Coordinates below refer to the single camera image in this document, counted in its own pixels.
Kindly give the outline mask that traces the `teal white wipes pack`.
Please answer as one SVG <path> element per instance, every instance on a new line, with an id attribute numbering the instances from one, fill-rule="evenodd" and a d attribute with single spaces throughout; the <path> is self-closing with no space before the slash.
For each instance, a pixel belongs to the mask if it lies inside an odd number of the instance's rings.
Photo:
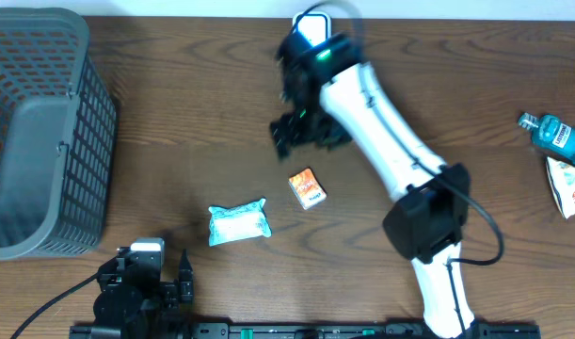
<path id="1" fill-rule="evenodd" d="M 259 236 L 270 237 L 272 230 L 268 224 L 264 205 L 266 198 L 232 208 L 210 206 L 209 246 L 246 240 Z"/>

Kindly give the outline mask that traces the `orange small box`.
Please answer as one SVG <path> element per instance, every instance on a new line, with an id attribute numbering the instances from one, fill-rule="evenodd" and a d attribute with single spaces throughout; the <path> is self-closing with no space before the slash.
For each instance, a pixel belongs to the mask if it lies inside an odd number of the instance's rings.
<path id="1" fill-rule="evenodd" d="M 290 177 L 288 182 L 304 210 L 309 210 L 327 198 L 326 191 L 316 180 L 310 168 Z"/>

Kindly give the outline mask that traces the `blue mouthwash bottle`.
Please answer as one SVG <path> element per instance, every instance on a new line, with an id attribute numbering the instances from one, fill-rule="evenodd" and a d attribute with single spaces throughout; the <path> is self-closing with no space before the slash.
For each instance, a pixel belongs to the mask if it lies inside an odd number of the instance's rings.
<path id="1" fill-rule="evenodd" d="M 531 133 L 535 146 L 562 156 L 575 167 L 574 127 L 550 114 L 538 118 L 527 112 L 520 116 L 518 126 Z"/>

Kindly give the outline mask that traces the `yellow snack bag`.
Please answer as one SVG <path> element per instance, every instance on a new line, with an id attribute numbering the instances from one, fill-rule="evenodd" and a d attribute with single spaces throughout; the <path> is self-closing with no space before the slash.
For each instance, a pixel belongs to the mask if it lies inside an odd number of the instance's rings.
<path id="1" fill-rule="evenodd" d="M 546 160 L 551 192 L 564 219 L 575 215 L 575 167 L 548 157 Z"/>

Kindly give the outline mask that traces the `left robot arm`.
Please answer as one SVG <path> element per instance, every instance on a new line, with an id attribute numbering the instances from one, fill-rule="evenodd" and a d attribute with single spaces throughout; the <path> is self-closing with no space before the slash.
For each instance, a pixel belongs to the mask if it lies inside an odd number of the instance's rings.
<path id="1" fill-rule="evenodd" d="M 188 338 L 181 307 L 194 298 L 193 268 L 184 251 L 178 278 L 161 280 L 161 251 L 120 249 L 100 268 L 101 294 L 93 305 L 91 339 Z"/>

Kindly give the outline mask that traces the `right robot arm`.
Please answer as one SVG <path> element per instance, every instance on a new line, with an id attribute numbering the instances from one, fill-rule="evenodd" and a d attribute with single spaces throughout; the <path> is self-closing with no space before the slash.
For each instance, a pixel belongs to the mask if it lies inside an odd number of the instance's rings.
<path id="1" fill-rule="evenodd" d="M 313 46 L 291 33 L 276 59 L 281 98 L 294 105 L 270 124 L 279 158 L 302 144 L 333 148 L 354 141 L 393 203 L 383 229 L 413 265 L 424 323 L 438 338 L 470 336 L 475 317 L 457 261 L 469 210 L 467 170 L 447 165 L 415 135 L 346 35 Z"/>

